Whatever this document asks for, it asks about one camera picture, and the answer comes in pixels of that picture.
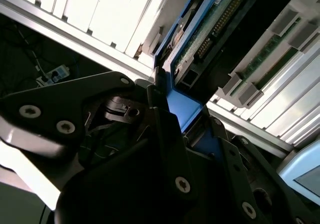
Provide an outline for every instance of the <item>circuit board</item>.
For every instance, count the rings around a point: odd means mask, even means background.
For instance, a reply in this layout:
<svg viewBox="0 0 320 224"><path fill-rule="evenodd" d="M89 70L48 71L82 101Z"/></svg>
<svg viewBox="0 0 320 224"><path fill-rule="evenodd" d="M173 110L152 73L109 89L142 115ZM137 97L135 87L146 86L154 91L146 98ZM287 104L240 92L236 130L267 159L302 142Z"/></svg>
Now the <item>circuit board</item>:
<svg viewBox="0 0 320 224"><path fill-rule="evenodd" d="M223 14L226 14L227 9L232 2L233 0L215 0L200 26L189 40L182 54L177 59L175 69L178 69L183 63L187 62L189 58L198 51L204 52L204 50L209 48L211 42L210 39L208 40L208 35L212 33L213 28L217 26Z"/></svg>
<svg viewBox="0 0 320 224"><path fill-rule="evenodd" d="M261 90L275 76L283 66L298 52L297 49L291 47L282 57L276 62L271 69L255 84Z"/></svg>
<svg viewBox="0 0 320 224"><path fill-rule="evenodd" d="M267 59L268 56L279 46L279 44L285 39L285 37L294 29L294 27L300 22L301 18L297 18L296 21L287 29L287 31L282 35L273 35L269 41L264 45L264 47L259 51L259 53L250 61L248 66L241 71L240 76L242 81L238 86L231 92L231 96L234 95L237 90L242 86L243 83L259 68L262 63Z"/></svg>

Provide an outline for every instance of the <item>power strip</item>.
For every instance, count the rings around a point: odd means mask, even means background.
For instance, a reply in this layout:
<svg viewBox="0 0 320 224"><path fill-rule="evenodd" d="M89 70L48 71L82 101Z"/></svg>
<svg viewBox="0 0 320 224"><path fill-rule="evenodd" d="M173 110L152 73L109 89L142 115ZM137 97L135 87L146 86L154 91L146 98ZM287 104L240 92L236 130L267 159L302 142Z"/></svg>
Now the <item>power strip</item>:
<svg viewBox="0 0 320 224"><path fill-rule="evenodd" d="M59 80L62 80L70 75L69 68L65 65L60 65L59 67L47 72L47 81L43 81L42 77L38 77L36 80L39 81L44 86L53 85Z"/></svg>

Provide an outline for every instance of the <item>monitor screen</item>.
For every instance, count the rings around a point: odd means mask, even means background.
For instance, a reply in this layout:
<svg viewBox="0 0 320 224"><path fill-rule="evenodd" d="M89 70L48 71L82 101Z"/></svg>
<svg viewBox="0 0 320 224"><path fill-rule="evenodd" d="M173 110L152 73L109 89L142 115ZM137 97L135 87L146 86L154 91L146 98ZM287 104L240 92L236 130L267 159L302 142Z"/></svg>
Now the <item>monitor screen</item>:
<svg viewBox="0 0 320 224"><path fill-rule="evenodd" d="M299 176L295 181L320 197L320 165Z"/></svg>

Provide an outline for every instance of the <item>ram module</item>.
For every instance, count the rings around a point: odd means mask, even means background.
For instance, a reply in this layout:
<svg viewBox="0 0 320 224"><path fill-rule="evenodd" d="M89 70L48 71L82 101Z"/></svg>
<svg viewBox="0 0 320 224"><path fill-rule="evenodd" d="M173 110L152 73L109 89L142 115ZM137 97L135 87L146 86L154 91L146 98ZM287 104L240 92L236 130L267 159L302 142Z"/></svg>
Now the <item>ram module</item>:
<svg viewBox="0 0 320 224"><path fill-rule="evenodd" d="M264 45L260 52L250 61L248 66L240 73L242 81L231 92L231 96L237 92L243 83L256 71L268 56L279 46L279 44L285 39L285 37L294 29L294 27L300 22L301 18L297 18L296 21L287 29L282 35L273 35L269 41Z"/></svg>
<svg viewBox="0 0 320 224"><path fill-rule="evenodd" d="M297 49L291 47L281 59L275 63L270 70L255 84L255 86L260 90L262 89L288 62L295 56L298 52Z"/></svg>

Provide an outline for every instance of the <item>screw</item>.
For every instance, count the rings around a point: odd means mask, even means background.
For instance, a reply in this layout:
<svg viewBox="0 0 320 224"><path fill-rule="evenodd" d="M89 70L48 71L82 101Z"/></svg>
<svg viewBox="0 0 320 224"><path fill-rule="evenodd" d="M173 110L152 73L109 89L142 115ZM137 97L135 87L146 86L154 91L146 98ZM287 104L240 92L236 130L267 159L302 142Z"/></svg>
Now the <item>screw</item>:
<svg viewBox="0 0 320 224"><path fill-rule="evenodd" d="M214 120L217 125L222 125L221 121L219 121L218 119L214 119Z"/></svg>
<svg viewBox="0 0 320 224"><path fill-rule="evenodd" d="M57 123L56 129L62 134L71 134L74 133L76 127L70 121L62 120Z"/></svg>
<svg viewBox="0 0 320 224"><path fill-rule="evenodd" d="M139 115L139 110L138 109L130 109L129 110L129 113L128 113L128 116L130 116L130 117L135 117L135 116L137 116L137 115Z"/></svg>
<svg viewBox="0 0 320 224"><path fill-rule="evenodd" d="M178 176L176 179L175 179L175 185L176 187L179 189L179 191L183 192L183 193L189 193L190 192L190 184L189 182L181 177L181 176Z"/></svg>
<svg viewBox="0 0 320 224"><path fill-rule="evenodd" d="M246 139L244 139L244 138L241 138L241 142L242 142L243 144L245 144L245 145L248 145L248 144L249 144L249 142L248 142Z"/></svg>
<svg viewBox="0 0 320 224"><path fill-rule="evenodd" d="M251 218L255 219L256 218L256 210L250 205L248 202L243 202L242 203L242 208L245 211L245 213Z"/></svg>
<svg viewBox="0 0 320 224"><path fill-rule="evenodd" d="M41 110L34 105L23 105L20 107L19 113L25 118L34 119L41 115Z"/></svg>
<svg viewBox="0 0 320 224"><path fill-rule="evenodd" d="M125 84L128 84L129 83L129 80L125 79L125 78L121 78L120 79L122 81L122 83L125 83Z"/></svg>
<svg viewBox="0 0 320 224"><path fill-rule="evenodd" d="M305 223L304 223L300 218L298 218L298 217L297 217L295 220L296 220L296 222L297 222L298 224L305 224Z"/></svg>

